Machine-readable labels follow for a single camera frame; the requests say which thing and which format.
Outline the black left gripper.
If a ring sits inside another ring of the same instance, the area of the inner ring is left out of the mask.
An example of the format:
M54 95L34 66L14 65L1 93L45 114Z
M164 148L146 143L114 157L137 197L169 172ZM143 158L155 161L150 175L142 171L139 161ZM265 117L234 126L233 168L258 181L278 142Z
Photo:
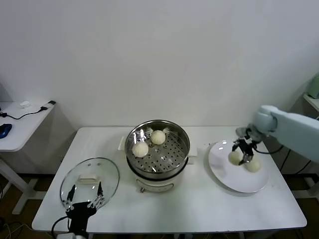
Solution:
M93 202L80 202L72 205L76 185L73 185L67 194L67 198L62 200L67 217L71 220L69 232L74 234L86 234L88 220L97 212L96 208L101 208L104 204L102 183L100 182L97 190L97 197Z

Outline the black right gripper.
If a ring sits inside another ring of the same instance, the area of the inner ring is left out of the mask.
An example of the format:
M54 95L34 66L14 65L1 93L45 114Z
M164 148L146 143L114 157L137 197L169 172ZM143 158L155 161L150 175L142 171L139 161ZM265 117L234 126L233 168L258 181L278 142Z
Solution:
M232 151L235 151L237 148L240 148L243 152L242 160L239 162L239 165L249 163L253 159L253 148L256 146L256 142L252 138L239 138L233 142Z

